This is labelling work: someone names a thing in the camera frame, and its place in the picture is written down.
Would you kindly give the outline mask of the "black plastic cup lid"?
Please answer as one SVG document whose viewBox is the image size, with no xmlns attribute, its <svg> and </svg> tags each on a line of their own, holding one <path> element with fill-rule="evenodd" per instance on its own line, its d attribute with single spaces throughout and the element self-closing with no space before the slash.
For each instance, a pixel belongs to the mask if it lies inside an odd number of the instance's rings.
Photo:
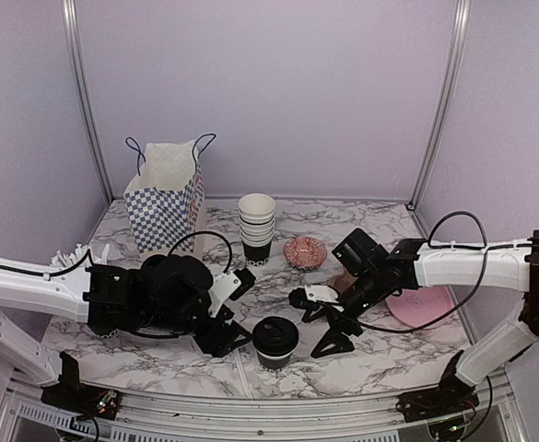
<svg viewBox="0 0 539 442">
<path fill-rule="evenodd" d="M 254 348 L 263 355 L 287 355 L 299 343 L 299 330 L 291 320 L 286 318 L 266 317 L 254 326 L 252 343 Z"/>
</svg>

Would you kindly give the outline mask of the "black paper coffee cup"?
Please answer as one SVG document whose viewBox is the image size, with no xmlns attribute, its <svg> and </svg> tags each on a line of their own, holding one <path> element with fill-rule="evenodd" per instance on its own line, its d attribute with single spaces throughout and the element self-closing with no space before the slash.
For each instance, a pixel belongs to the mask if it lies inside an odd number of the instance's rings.
<svg viewBox="0 0 539 442">
<path fill-rule="evenodd" d="M 283 369 L 290 362 L 292 356 L 292 352 L 288 352 L 284 355 L 266 355 L 257 351 L 256 354 L 260 365 L 271 371 Z"/>
</svg>

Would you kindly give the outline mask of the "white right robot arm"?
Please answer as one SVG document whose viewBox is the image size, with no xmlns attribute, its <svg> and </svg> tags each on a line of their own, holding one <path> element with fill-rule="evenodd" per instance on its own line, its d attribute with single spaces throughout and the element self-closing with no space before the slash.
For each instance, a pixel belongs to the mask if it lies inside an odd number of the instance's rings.
<svg viewBox="0 0 539 442">
<path fill-rule="evenodd" d="M 334 256 L 354 276 L 350 287 L 305 285 L 288 296 L 292 307 L 328 320 L 327 333 L 311 353 L 315 358 L 353 351 L 350 336 L 366 328 L 360 316 L 406 291 L 469 288 L 462 304 L 477 294 L 515 297 L 499 308 L 503 320 L 448 364 L 430 394 L 431 405 L 441 413 L 452 411 L 487 375 L 539 342 L 539 229 L 528 238 L 495 243 L 404 238 L 392 250 L 356 229 Z"/>
</svg>

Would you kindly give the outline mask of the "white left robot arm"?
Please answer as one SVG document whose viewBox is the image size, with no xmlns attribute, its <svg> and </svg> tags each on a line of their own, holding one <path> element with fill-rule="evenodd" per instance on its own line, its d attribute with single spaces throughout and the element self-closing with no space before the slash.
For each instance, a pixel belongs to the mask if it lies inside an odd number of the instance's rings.
<svg viewBox="0 0 539 442">
<path fill-rule="evenodd" d="M 98 336 L 128 332 L 156 339 L 193 336 L 200 350 L 222 357 L 246 344 L 250 334 L 226 307 L 255 283 L 246 268 L 212 275 L 189 255 L 154 255 L 138 269 L 79 262 L 55 271 L 0 259 L 0 308 L 36 311 L 84 323 Z M 0 354 L 72 410 L 90 402 L 74 357 L 46 349 L 0 313 Z"/>
</svg>

